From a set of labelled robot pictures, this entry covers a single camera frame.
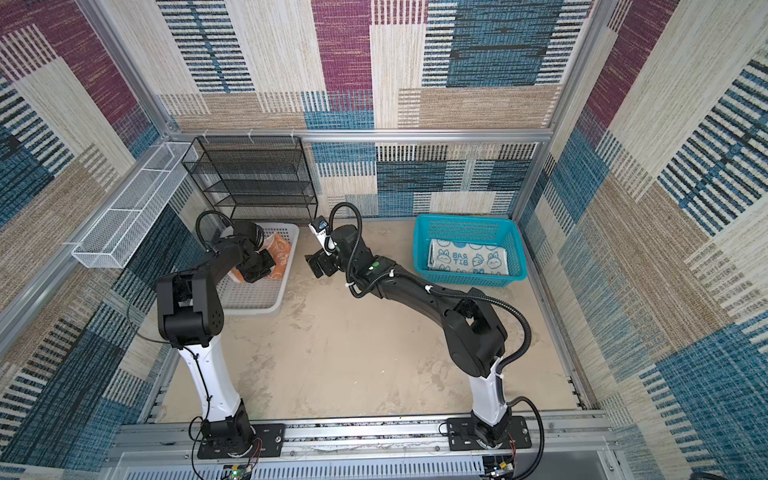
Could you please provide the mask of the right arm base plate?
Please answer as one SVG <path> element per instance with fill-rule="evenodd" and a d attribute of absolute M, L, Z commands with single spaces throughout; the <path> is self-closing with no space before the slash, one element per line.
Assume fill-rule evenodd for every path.
<path fill-rule="evenodd" d="M 444 424 L 451 451 L 532 447 L 530 430 L 522 416 L 507 415 L 495 426 L 488 426 L 473 416 L 448 418 Z"/>

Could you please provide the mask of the orange bear print towel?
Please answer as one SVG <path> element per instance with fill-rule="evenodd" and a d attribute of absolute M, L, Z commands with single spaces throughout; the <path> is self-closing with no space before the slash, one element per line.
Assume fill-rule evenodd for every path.
<path fill-rule="evenodd" d="M 268 262 L 262 256 L 262 265 L 256 271 L 254 280 L 247 280 L 237 268 L 233 268 L 228 276 L 239 283 L 253 283 L 264 278 L 282 280 L 286 275 L 290 252 L 291 244 L 280 233 L 272 233 L 266 238 L 263 248 L 260 250 L 260 253 L 268 253 L 271 256 L 272 263 L 270 266 L 267 266 Z"/>

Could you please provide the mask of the teal plastic basket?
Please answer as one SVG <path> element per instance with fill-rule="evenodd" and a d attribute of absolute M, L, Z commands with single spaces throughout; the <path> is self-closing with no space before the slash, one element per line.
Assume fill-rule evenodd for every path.
<path fill-rule="evenodd" d="M 413 263 L 419 275 L 439 284 L 505 287 L 527 278 L 518 226 L 501 218 L 418 216 Z"/>

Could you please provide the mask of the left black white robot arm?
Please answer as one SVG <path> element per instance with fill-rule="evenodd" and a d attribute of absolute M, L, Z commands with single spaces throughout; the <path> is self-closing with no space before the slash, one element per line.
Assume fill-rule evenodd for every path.
<path fill-rule="evenodd" d="M 275 261 L 264 248 L 264 229 L 253 222 L 206 210 L 196 218 L 195 234 L 206 243 L 203 258 L 155 280 L 158 342 L 177 350 L 191 373 L 202 408 L 195 441 L 240 457 L 255 448 L 256 434 L 227 371 L 220 338 L 225 313 L 217 286 L 233 270 L 255 283 L 270 275 Z"/>

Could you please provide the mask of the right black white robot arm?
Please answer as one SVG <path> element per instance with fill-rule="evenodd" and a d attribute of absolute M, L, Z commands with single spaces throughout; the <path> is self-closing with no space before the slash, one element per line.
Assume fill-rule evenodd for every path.
<path fill-rule="evenodd" d="M 342 202 L 332 210 L 342 208 L 353 213 L 354 224 L 335 226 L 333 217 L 323 216 L 309 224 L 321 244 L 306 258 L 313 274 L 321 278 L 341 272 L 353 297 L 372 294 L 394 301 L 440 326 L 451 360 L 470 380 L 473 405 L 468 422 L 473 431 L 461 438 L 488 450 L 520 448 L 510 429 L 522 420 L 512 410 L 532 402 L 525 396 L 507 400 L 502 373 L 531 346 L 527 318 L 508 302 L 477 288 L 462 292 L 430 283 L 395 260 L 373 254 L 363 240 L 359 209 Z"/>

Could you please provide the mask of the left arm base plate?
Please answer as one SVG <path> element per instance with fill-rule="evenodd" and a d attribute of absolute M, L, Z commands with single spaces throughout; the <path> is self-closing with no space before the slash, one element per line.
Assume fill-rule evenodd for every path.
<path fill-rule="evenodd" d="M 249 433 L 205 437 L 197 448 L 199 460 L 235 459 L 245 462 L 259 458 L 277 458 L 281 455 L 286 425 L 282 423 L 252 424 Z"/>

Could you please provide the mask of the aluminium mounting rail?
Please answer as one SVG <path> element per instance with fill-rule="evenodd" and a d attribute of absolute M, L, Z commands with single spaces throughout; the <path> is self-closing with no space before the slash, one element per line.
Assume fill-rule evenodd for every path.
<path fill-rule="evenodd" d="M 252 424 L 264 457 L 310 460 L 325 456 L 492 454 L 479 439 L 467 414 L 347 417 L 300 420 L 262 420 Z M 188 460 L 196 453 L 192 439 L 197 429 L 182 423 L 126 426 L 120 430 L 104 461 Z M 616 436 L 599 410 L 555 410 L 534 415 L 526 408 L 513 414 L 496 452 L 535 454 L 543 443 L 548 452 L 613 449 Z"/>

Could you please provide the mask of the white plastic laundry basket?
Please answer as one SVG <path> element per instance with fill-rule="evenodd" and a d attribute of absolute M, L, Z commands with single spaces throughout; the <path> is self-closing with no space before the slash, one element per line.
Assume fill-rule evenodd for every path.
<path fill-rule="evenodd" d="M 277 233 L 289 245 L 283 276 L 279 279 L 265 277 L 255 283 L 235 281 L 226 276 L 218 284 L 217 291 L 224 310 L 229 316 L 275 316 L 279 313 L 287 288 L 292 263 L 299 238 L 299 227 L 291 223 L 263 223 L 267 237 Z"/>

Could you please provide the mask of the teal bicycle print towel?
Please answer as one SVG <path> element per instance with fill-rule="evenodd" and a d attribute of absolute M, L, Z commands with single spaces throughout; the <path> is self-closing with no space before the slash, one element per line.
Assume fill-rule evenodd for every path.
<path fill-rule="evenodd" d="M 430 241 L 427 268 L 454 273 L 509 275 L 504 248 L 440 239 Z"/>

